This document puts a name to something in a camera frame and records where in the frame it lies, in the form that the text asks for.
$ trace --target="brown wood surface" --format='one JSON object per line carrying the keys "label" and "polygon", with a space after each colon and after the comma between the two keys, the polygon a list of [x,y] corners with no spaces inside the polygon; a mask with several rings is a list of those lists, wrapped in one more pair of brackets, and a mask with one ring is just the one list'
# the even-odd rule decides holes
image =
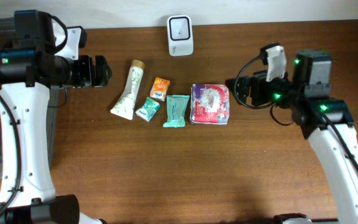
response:
{"label": "brown wood surface", "polygon": [[[227,126],[190,124],[188,107],[186,127],[177,129],[162,128],[165,103],[149,123],[109,110],[132,59],[146,65],[138,108],[155,77],[171,81],[168,94],[189,95],[192,84],[224,83],[261,46],[280,42],[290,74],[298,49],[332,53],[331,95],[346,100],[358,133],[358,21],[195,26],[187,57],[169,56],[165,27],[87,32],[81,54],[104,55],[114,75],[104,88],[70,89],[58,111],[51,170],[57,195],[75,194],[82,212],[108,223],[217,223],[293,212],[337,217],[300,128],[279,126],[268,110],[239,106],[231,96]],[[256,63],[247,74],[260,68]],[[290,113],[277,116],[285,121]]]}

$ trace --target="white plastic holder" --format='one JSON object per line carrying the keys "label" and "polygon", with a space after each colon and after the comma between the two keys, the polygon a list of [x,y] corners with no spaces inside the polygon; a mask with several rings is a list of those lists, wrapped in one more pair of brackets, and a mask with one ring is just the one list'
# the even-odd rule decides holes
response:
{"label": "white plastic holder", "polygon": [[185,56],[193,53],[193,28],[190,17],[184,15],[169,17],[167,32],[171,56]]}

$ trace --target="white wall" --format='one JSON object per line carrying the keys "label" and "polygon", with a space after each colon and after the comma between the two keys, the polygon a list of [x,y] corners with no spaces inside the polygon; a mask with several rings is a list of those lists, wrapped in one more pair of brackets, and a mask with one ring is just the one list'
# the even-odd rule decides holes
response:
{"label": "white wall", "polygon": [[358,19],[358,0],[0,0],[0,18],[38,9],[68,26],[164,26],[186,14],[194,25]]}

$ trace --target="small packet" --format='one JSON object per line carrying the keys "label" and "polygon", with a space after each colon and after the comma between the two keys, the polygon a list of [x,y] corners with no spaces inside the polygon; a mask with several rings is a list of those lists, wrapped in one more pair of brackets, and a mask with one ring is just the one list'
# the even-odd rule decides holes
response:
{"label": "small packet", "polygon": [[144,105],[137,109],[135,113],[143,120],[149,122],[159,108],[160,104],[157,101],[147,97]]}
{"label": "small packet", "polygon": [[164,128],[184,127],[185,111],[190,96],[170,95],[167,96],[168,121],[164,123]]}
{"label": "small packet", "polygon": [[170,83],[169,80],[164,80],[158,77],[155,78],[153,88],[150,91],[150,97],[155,100],[165,101],[169,83]]}

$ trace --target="wood grain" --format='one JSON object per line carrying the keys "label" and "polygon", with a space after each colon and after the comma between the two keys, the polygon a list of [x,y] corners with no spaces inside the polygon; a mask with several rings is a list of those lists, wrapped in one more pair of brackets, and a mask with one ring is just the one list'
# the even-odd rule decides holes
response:
{"label": "wood grain", "polygon": [[[169,56],[164,27],[87,32],[81,54],[104,55],[114,74],[107,87],[69,90],[58,111],[51,170],[57,195],[75,194],[82,212],[108,223],[217,223],[293,212],[337,217],[300,128],[277,125],[267,110],[246,109],[231,96],[227,126],[190,124],[188,108],[186,127],[178,129],[162,128],[165,103],[149,123],[109,110],[132,59],[146,65],[138,108],[155,77],[171,81],[168,94],[189,95],[192,84],[224,83],[261,46],[280,42],[290,74],[298,49],[332,53],[331,95],[347,101],[358,132],[358,21],[195,26],[194,54],[187,57]],[[253,65],[248,75],[261,68]]]}

